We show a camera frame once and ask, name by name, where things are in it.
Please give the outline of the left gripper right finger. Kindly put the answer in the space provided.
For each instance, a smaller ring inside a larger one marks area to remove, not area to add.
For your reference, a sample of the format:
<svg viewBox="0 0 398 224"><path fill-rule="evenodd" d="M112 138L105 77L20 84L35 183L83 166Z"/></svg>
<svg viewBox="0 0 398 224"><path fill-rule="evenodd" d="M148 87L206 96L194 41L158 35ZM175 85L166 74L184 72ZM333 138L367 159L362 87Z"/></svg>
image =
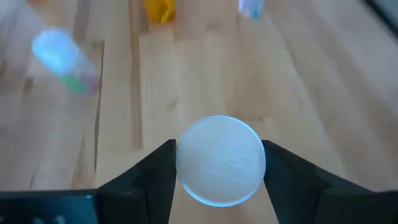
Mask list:
<svg viewBox="0 0 398 224"><path fill-rule="evenodd" d="M326 189L339 195L370 190L328 172L276 143L263 140L264 184L279 223L314 223L319 196Z"/></svg>

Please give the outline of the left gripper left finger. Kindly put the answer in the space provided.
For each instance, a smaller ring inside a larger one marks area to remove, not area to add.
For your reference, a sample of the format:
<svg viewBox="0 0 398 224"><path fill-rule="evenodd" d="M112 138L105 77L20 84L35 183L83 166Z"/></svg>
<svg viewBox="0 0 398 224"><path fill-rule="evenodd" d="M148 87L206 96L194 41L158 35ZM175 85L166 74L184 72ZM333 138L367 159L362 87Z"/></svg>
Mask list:
<svg viewBox="0 0 398 224"><path fill-rule="evenodd" d="M136 165L102 185L99 223L168 224L176 183L176 147L169 139Z"/></svg>

